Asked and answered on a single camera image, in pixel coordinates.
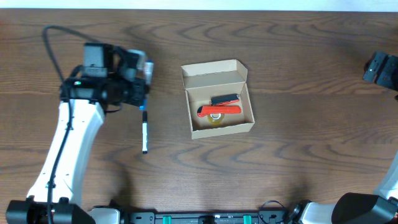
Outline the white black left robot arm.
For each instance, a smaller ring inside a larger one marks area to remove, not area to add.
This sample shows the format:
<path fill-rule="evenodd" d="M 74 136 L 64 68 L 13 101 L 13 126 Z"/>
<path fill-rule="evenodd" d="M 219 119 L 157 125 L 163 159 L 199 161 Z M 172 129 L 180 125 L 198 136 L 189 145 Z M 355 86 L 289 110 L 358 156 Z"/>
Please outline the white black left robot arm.
<path fill-rule="evenodd" d="M 153 62 L 145 52 L 86 43 L 83 63 L 60 87 L 58 124 L 49 153 L 25 200 L 12 200 L 8 223 L 128 223 L 117 206 L 81 208 L 91 148 L 108 106 L 143 108 Z"/>

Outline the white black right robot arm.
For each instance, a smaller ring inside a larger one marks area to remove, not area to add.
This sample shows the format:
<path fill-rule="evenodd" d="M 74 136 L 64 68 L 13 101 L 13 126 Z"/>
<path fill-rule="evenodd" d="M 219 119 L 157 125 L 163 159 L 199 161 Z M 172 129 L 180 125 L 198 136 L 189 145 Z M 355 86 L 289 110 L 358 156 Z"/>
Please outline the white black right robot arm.
<path fill-rule="evenodd" d="M 364 66 L 363 80 L 397 91 L 397 57 L 374 52 Z M 397 157 L 372 194 L 346 193 L 335 204 L 303 202 L 288 221 L 299 224 L 397 223 Z"/>

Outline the blue capped marker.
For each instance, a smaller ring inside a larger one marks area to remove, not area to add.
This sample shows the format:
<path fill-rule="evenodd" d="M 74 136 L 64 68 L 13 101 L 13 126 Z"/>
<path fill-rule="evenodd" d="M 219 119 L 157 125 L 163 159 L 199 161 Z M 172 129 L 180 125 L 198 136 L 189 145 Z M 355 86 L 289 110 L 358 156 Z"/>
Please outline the blue capped marker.
<path fill-rule="evenodd" d="M 139 109 L 141 111 L 145 111 L 146 110 L 147 98 L 148 98 L 149 92 L 150 92 L 150 86 L 151 86 L 151 83 L 152 83 L 153 72 L 154 72 L 154 62 L 152 60 L 147 60 L 144 63 L 144 69 L 143 69 L 144 78 L 145 78 L 145 81 L 146 81 L 146 93 L 145 93 L 145 96 L 144 96 L 144 104 L 139 107 Z"/>

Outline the red utility knife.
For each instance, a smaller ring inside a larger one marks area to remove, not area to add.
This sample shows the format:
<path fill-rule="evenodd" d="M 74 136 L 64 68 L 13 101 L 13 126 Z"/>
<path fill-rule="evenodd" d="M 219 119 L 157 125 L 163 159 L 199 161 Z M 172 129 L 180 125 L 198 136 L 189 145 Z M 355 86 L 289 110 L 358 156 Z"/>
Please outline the red utility knife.
<path fill-rule="evenodd" d="M 201 106 L 197 110 L 198 117 L 204 117 L 211 114 L 239 114 L 241 108 L 239 106 Z"/>

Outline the yellow tape roll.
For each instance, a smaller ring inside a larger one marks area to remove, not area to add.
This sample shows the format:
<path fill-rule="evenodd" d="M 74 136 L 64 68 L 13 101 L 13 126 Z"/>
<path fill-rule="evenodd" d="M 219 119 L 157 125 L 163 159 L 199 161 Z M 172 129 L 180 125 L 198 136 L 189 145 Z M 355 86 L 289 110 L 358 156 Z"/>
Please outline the yellow tape roll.
<path fill-rule="evenodd" d="M 219 125 L 221 124 L 223 118 L 224 118 L 224 114 L 222 113 L 218 113 L 218 114 L 209 114 L 207 116 L 208 121 L 213 124 L 213 125 Z"/>

